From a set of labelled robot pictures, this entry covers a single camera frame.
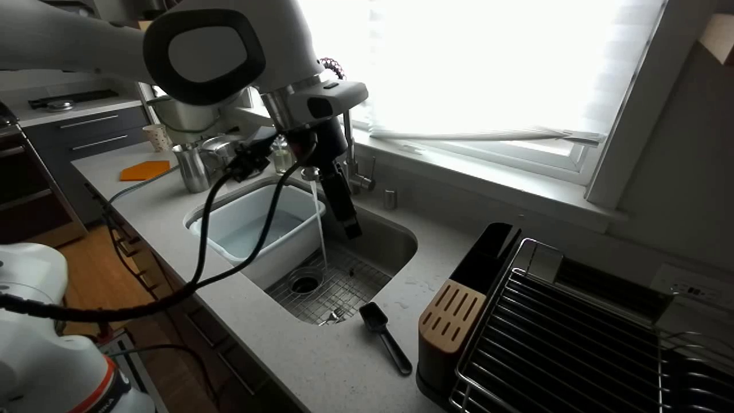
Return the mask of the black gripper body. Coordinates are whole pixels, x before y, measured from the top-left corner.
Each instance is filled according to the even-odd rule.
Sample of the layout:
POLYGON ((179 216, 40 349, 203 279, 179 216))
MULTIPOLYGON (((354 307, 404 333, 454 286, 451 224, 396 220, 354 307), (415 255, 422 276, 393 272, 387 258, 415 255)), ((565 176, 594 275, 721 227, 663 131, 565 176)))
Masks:
POLYGON ((345 202, 348 188, 336 168, 336 159, 346 151, 346 138, 343 135, 339 120, 328 118, 316 125, 287 131, 284 138, 304 168, 318 170, 324 195, 331 202, 345 202))

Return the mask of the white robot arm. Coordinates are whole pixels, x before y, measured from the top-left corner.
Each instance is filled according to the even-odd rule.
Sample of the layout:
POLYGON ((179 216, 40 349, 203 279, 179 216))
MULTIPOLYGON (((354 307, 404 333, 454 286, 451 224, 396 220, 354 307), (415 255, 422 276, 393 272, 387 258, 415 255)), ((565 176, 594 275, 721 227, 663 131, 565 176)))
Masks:
POLYGON ((301 164, 318 171, 345 234, 361 234, 336 159, 348 146, 339 117, 368 99, 368 87, 322 78, 296 0, 179 0, 145 30, 78 15, 44 0, 0 0, 0 64, 153 81, 188 104, 221 104, 252 87, 301 164))

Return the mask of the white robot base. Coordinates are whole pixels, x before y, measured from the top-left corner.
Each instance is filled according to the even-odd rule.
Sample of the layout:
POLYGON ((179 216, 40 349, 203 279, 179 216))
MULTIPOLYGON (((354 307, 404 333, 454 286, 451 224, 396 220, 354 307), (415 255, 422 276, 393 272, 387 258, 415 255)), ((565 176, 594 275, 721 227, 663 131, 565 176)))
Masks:
MULTIPOLYGON (((70 266, 44 243, 0 246, 0 289, 10 297, 59 305, 70 266)), ((157 413, 117 361, 90 336, 62 334, 51 318, 0 310, 3 413, 157 413)))

